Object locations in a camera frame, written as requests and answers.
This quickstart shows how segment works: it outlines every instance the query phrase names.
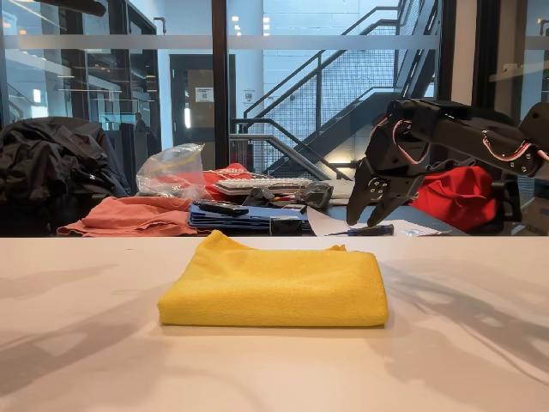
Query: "screwdriver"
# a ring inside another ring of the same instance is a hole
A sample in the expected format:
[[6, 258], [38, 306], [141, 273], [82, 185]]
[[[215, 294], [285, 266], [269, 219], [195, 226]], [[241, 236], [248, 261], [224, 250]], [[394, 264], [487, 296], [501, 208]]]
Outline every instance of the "screwdriver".
[[349, 229], [346, 232], [330, 233], [328, 236], [336, 236], [338, 234], [346, 234], [348, 236], [384, 236], [395, 234], [393, 225], [379, 225], [374, 227], [361, 227], [358, 229]]

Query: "pink cloth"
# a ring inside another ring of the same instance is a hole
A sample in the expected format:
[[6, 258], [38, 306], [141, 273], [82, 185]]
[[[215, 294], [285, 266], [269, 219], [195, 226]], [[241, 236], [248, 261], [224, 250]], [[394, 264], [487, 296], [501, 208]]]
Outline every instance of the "pink cloth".
[[189, 199], [173, 197], [108, 197], [81, 221], [60, 227], [57, 234], [87, 237], [178, 236], [196, 234], [187, 225]]

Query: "plastic bag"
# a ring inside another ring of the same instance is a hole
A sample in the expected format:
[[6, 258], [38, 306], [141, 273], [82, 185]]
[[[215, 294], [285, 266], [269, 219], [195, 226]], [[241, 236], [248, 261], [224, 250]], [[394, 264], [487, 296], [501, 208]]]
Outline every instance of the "plastic bag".
[[137, 187], [143, 195], [210, 198], [202, 174], [201, 145], [186, 143], [154, 154], [137, 172]]

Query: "red bag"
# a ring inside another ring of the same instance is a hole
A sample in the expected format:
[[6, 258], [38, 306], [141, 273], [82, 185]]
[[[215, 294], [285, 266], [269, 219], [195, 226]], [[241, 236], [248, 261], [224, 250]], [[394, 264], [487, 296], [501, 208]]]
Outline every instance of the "red bag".
[[224, 169], [204, 172], [206, 190], [214, 200], [225, 200], [227, 198], [226, 195], [214, 188], [214, 183], [227, 179], [251, 179], [251, 174], [239, 163], [232, 163]]
[[467, 232], [496, 217], [492, 176], [482, 167], [458, 167], [425, 178], [412, 203], [428, 215]]

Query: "sign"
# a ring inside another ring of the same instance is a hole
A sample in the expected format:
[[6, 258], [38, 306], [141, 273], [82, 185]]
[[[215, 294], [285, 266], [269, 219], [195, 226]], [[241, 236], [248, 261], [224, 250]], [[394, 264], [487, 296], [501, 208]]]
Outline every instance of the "sign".
[[256, 90], [253, 88], [247, 88], [244, 90], [243, 103], [255, 103], [256, 102]]
[[8, 36], [17, 35], [17, 17], [6, 11], [2, 12], [3, 33]]
[[214, 88], [195, 88], [196, 102], [214, 101]]

